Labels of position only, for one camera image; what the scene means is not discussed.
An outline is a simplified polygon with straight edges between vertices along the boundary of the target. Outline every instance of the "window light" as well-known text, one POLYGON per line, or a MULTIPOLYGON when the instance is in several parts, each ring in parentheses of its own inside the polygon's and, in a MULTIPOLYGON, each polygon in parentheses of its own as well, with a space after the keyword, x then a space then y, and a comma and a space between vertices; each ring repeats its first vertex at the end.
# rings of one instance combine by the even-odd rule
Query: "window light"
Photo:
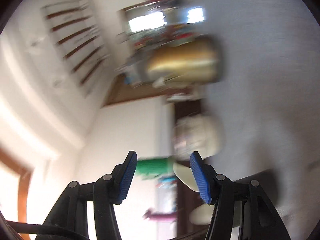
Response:
POLYGON ((155 29, 167 23, 163 18, 163 12, 150 13, 130 20, 129 26, 132 32, 155 29))
POLYGON ((194 8, 188 11, 188 22, 196 23, 204 20, 202 8, 194 8))

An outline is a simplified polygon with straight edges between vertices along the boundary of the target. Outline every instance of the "brown wooden panel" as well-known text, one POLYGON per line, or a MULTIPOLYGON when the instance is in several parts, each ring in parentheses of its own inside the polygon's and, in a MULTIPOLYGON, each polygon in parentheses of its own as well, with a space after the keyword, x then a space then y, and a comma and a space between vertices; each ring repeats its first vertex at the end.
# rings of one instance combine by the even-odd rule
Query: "brown wooden panel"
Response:
POLYGON ((83 48, 85 45, 89 44, 90 42, 94 41, 96 38, 98 38, 98 36, 95 36, 89 40, 87 40, 86 42, 82 43, 81 45, 79 45, 78 47, 76 47, 74 50, 70 51, 67 55, 65 55, 65 59, 71 57, 73 54, 75 54, 78 50, 80 50, 81 48, 83 48))
POLYGON ((177 193, 177 236, 179 237, 188 233, 207 230, 208 225, 193 225, 189 221, 190 213, 204 203, 199 192, 194 192, 179 180, 177 182, 177 193))
POLYGON ((76 72, 89 58, 91 58, 95 53, 97 53, 102 46, 97 47, 94 51, 92 51, 88 56, 86 56, 78 65, 76 65, 72 71, 76 72))
POLYGON ((202 113, 201 100, 183 101, 174 103, 174 120, 185 116, 193 116, 202 113))
POLYGON ((66 22, 66 23, 63 23, 63 24, 60 24, 60 25, 57 25, 55 27, 52 27, 51 28, 51 31, 52 32, 55 32, 63 27, 66 27, 68 25, 71 25, 71 24, 74 24, 74 23, 77 23, 77 22, 81 22, 81 21, 85 21, 86 19, 89 19, 91 16, 87 16, 87 17, 81 17, 81 18, 78 18, 78 19, 75 19, 75 20, 72 20, 72 21, 69 21, 69 22, 66 22))
POLYGON ((66 42, 66 41, 68 41, 68 40, 70 40, 70 39, 72 39, 73 37, 76 37, 77 35, 79 35, 79 34, 81 34, 81 33, 84 33, 84 32, 86 32, 86 31, 88 31, 88 30, 90 30, 90 29, 92 29, 92 28, 93 28, 93 26, 90 26, 90 27, 88 27, 88 28, 84 28, 84 29, 82 29, 82 30, 79 30, 78 32, 75 32, 75 33, 73 33, 73 34, 65 37, 64 39, 58 41, 57 44, 58 44, 58 45, 61 45, 62 43, 66 42))
POLYGON ((49 14, 46 17, 47 17, 47 19, 51 19, 53 17, 57 17, 57 16, 60 16, 60 15, 63 15, 63 14, 72 13, 72 12, 76 12, 76 11, 81 11, 81 9, 79 7, 78 8, 67 9, 67 10, 63 10, 63 11, 59 11, 59 12, 56 12, 56 13, 49 14))
POLYGON ((84 83, 86 83, 88 81, 88 79, 90 78, 90 76, 97 70, 97 68, 100 66, 100 64, 104 61, 105 59, 101 59, 99 60, 94 66, 93 68, 87 73, 87 75, 81 80, 80 84, 83 85, 84 83))

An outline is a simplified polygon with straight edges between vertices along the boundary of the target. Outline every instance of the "screw head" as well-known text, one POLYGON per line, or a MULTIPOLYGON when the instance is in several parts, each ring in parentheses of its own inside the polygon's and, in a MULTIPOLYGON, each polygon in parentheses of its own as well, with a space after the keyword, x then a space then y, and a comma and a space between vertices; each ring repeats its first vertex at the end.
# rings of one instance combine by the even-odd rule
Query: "screw head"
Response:
POLYGON ((251 181, 251 185, 254 186, 254 187, 257 187, 257 186, 259 186, 259 182, 254 179, 254 180, 251 181))
POLYGON ((102 177, 104 180, 111 180, 112 179, 112 175, 111 174, 106 174, 102 177))
POLYGON ((216 176, 216 179, 217 180, 224 180, 226 177, 224 176, 224 175, 222 175, 222 174, 218 174, 217 176, 216 176))
POLYGON ((69 183, 69 187, 75 187, 77 185, 78 185, 78 182, 76 182, 76 181, 72 181, 69 183))

